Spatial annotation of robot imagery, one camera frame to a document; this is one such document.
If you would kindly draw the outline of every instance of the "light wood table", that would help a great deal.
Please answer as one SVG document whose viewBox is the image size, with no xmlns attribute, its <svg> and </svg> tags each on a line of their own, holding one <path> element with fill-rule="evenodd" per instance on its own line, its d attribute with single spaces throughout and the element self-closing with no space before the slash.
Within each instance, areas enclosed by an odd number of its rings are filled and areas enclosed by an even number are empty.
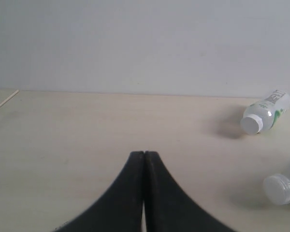
<svg viewBox="0 0 290 232">
<path fill-rule="evenodd" d="M 73 219 L 134 150 L 158 151 L 186 193 L 237 231 L 290 231 L 290 205 L 271 205 L 261 189 L 289 161 L 290 111 L 246 136 L 239 120 L 252 102 L 21 91 L 0 108 L 0 232 Z"/>
</svg>

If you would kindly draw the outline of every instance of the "white wall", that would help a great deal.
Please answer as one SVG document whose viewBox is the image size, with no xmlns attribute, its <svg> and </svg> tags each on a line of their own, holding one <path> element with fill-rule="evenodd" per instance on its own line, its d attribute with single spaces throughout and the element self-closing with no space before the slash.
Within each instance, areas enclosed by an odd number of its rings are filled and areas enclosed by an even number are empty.
<svg viewBox="0 0 290 232">
<path fill-rule="evenodd" d="M 290 0 L 0 0 L 0 88 L 290 92 Z"/>
</svg>

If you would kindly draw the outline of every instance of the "clear plastic bottle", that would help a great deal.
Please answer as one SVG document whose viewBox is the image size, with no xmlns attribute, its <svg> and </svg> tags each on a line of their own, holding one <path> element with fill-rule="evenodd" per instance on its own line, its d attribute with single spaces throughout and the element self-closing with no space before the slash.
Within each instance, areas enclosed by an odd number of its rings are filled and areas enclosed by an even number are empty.
<svg viewBox="0 0 290 232">
<path fill-rule="evenodd" d="M 263 190 L 268 199 L 276 205 L 290 203 L 290 163 L 281 174 L 265 178 Z"/>
<path fill-rule="evenodd" d="M 241 120 L 241 127 L 251 135 L 269 130 L 288 109 L 290 95 L 282 90 L 275 90 L 265 99 L 247 107 Z"/>
</svg>

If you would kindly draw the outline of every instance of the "white plastic cap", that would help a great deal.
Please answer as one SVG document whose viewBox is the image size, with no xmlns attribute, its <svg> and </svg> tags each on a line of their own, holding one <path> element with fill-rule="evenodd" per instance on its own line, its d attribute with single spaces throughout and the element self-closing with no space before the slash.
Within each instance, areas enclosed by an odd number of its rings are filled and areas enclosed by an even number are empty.
<svg viewBox="0 0 290 232">
<path fill-rule="evenodd" d="M 283 205 L 290 203 L 290 180 L 282 174 L 275 174 L 265 178 L 263 190 L 273 204 Z"/>
<path fill-rule="evenodd" d="M 247 134 L 257 134 L 263 128 L 262 118 L 260 118 L 258 115 L 247 115 L 241 120 L 241 128 Z"/>
</svg>

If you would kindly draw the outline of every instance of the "white bottle cap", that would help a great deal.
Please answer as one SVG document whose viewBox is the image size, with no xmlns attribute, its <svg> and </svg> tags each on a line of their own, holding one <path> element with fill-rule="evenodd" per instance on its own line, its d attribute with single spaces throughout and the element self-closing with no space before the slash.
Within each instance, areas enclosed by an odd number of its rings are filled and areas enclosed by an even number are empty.
<svg viewBox="0 0 290 232">
<path fill-rule="evenodd" d="M 242 118 L 241 127 L 247 134 L 257 134 L 263 128 L 262 118 L 258 115 L 247 115 Z"/>
<path fill-rule="evenodd" d="M 273 204 L 283 205 L 290 203 L 290 180 L 282 174 L 275 174 L 265 178 L 263 190 Z"/>
</svg>

